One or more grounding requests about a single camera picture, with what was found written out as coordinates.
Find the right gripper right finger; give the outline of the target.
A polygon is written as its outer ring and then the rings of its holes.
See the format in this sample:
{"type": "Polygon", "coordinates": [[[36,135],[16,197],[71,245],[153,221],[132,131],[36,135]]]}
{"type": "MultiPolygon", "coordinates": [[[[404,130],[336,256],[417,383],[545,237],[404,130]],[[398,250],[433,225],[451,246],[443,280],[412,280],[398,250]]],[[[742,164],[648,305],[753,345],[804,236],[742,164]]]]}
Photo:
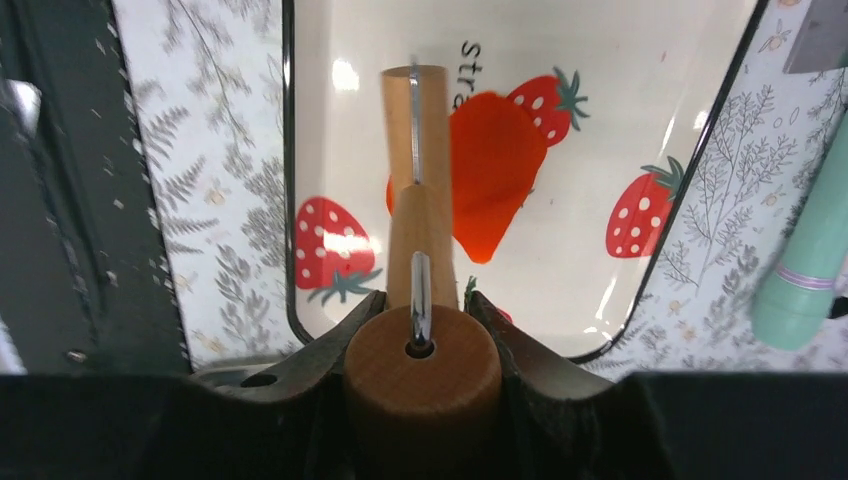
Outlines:
{"type": "Polygon", "coordinates": [[[487,479],[843,479],[843,373],[636,372],[611,382],[510,324],[480,292],[504,400],[487,479]]]}

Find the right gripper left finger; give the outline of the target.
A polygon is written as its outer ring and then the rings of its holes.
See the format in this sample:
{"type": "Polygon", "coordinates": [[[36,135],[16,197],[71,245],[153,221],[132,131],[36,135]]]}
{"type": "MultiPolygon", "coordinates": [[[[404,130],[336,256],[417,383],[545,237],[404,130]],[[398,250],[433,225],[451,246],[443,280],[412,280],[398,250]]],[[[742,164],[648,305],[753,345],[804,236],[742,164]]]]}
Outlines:
{"type": "Polygon", "coordinates": [[[380,313],[367,295],[339,324],[241,385],[143,375],[1,380],[5,479],[359,479],[341,363],[380,313]]]}

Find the wooden dough roller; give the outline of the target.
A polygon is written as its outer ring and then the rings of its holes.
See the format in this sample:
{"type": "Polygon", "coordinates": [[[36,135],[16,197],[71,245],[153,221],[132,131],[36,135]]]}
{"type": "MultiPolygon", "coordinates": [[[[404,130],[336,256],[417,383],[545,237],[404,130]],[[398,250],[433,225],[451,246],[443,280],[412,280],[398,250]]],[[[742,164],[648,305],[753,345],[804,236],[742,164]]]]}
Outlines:
{"type": "Polygon", "coordinates": [[[459,307],[446,78],[416,60],[381,75],[393,199],[386,306],[343,364],[349,420],[378,479],[458,479],[498,422],[497,348],[459,307]]]}

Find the orange dough piece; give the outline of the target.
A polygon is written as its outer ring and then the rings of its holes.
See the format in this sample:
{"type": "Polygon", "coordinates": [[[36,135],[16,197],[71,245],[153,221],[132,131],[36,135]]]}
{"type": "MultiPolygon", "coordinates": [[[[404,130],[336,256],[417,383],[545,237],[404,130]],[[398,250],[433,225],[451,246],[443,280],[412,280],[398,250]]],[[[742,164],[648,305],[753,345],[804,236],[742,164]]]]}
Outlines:
{"type": "Polygon", "coordinates": [[[421,174],[453,219],[471,262],[490,262],[536,179],[546,141],[531,117],[491,91],[447,112],[442,97],[420,101],[421,174]]]}

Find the strawberry print white tray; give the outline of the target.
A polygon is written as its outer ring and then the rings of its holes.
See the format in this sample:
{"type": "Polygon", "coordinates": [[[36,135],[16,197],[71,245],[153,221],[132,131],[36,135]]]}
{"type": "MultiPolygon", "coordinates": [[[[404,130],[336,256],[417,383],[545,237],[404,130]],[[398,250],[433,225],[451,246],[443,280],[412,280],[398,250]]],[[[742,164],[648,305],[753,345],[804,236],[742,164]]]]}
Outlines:
{"type": "Polygon", "coordinates": [[[309,342],[385,284],[391,187],[381,74],[446,70],[530,115],[547,155],[493,259],[457,283],[576,361],[623,335],[761,1],[287,1],[289,322],[309,342]]]}

